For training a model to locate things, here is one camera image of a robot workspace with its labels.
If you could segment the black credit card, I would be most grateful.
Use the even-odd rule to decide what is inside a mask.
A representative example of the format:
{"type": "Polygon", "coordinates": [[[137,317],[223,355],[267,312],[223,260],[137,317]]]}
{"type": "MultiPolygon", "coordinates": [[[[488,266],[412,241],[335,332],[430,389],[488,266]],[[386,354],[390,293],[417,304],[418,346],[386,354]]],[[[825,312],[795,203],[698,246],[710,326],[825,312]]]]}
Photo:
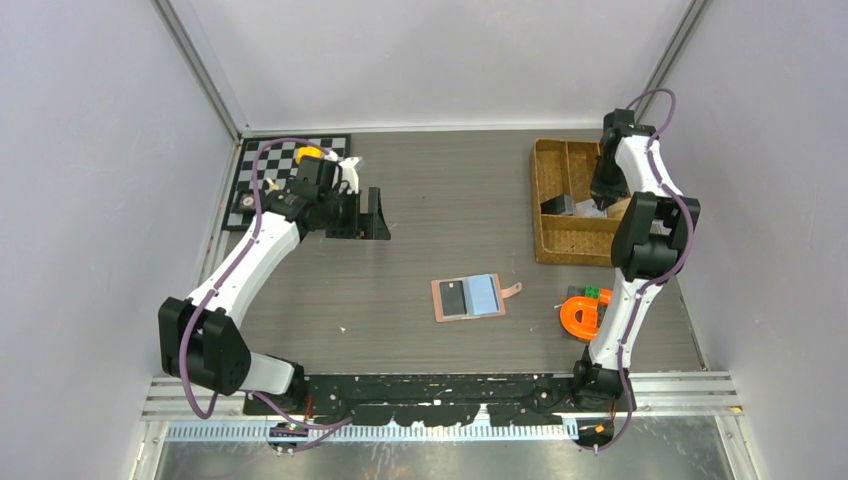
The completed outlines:
{"type": "Polygon", "coordinates": [[[461,317],[467,314],[464,283],[462,280],[446,280],[438,283],[442,316],[461,317]]]}
{"type": "Polygon", "coordinates": [[[540,203],[540,212],[543,215],[572,216],[574,214],[573,198],[569,194],[560,194],[545,200],[540,203]]]}

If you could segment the pink leather card holder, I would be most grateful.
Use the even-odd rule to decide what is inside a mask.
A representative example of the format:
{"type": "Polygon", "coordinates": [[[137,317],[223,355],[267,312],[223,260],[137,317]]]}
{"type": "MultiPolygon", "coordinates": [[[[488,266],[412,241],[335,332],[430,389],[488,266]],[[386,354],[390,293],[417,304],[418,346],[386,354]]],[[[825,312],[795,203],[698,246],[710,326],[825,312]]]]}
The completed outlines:
{"type": "Polygon", "coordinates": [[[499,275],[496,273],[433,280],[431,282],[431,293],[435,321],[437,323],[448,323],[504,316],[506,314],[505,301],[517,295],[522,290],[523,285],[521,282],[503,287],[499,275]],[[446,280],[463,281],[467,306],[467,314],[465,316],[450,318],[444,318],[442,316],[438,283],[446,280]]]}

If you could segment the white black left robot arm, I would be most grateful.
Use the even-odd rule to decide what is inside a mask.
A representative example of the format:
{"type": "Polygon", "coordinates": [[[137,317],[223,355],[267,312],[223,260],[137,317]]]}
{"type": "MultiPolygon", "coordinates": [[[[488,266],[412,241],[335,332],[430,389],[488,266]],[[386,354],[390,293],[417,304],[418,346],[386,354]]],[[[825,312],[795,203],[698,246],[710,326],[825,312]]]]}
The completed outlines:
{"type": "Polygon", "coordinates": [[[260,189],[260,211],[230,255],[186,298],[169,297],[159,308],[166,374],[219,395],[260,392],[284,414],[305,405],[304,367],[251,351],[240,326],[270,274],[309,233],[390,239],[379,188],[361,192],[362,164],[359,157],[305,155],[282,186],[260,189]]]}

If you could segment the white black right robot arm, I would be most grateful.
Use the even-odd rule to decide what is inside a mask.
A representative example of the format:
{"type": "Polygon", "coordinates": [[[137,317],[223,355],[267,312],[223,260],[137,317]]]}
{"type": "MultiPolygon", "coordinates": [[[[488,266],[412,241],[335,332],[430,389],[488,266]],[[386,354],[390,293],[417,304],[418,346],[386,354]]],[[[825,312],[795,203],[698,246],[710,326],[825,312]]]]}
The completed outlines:
{"type": "Polygon", "coordinates": [[[692,249],[700,203],[668,179],[658,136],[632,110],[615,109],[603,119],[590,192],[598,206],[629,203],[611,244],[611,302],[574,366],[570,392],[581,410],[610,409],[627,394],[632,345],[647,311],[692,249]]]}

